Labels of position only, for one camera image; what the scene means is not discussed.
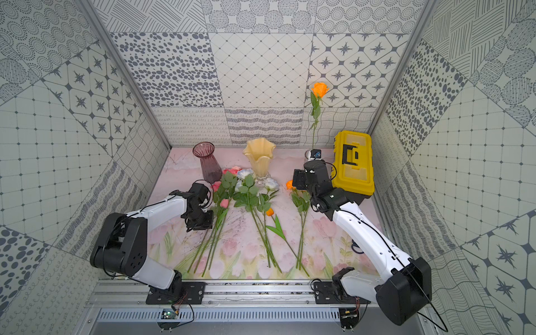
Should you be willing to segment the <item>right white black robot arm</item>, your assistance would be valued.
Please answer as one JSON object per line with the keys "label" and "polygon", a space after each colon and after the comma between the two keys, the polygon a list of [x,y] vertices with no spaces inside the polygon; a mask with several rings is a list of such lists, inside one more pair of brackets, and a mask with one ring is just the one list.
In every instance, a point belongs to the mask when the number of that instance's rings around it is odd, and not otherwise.
{"label": "right white black robot arm", "polygon": [[308,161],[293,173],[293,187],[311,197],[313,210],[344,230],[370,259],[379,274],[367,279],[354,269],[332,277],[343,295],[378,304],[395,325],[403,325],[432,301],[431,267],[423,258],[412,258],[390,241],[364,215],[342,188],[332,184],[324,160]]}

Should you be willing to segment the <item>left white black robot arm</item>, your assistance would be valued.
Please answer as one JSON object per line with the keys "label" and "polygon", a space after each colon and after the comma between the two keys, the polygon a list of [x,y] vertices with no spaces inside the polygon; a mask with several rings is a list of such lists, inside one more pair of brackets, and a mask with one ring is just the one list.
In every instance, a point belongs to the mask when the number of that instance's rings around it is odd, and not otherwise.
{"label": "left white black robot arm", "polygon": [[184,283],[182,274],[153,260],[148,254],[149,235],[171,219],[184,219],[186,230],[209,230],[214,213],[210,188],[199,181],[182,192],[126,214],[111,213],[103,222],[90,264],[111,277],[125,276],[149,287],[147,305],[200,305],[205,282]]}

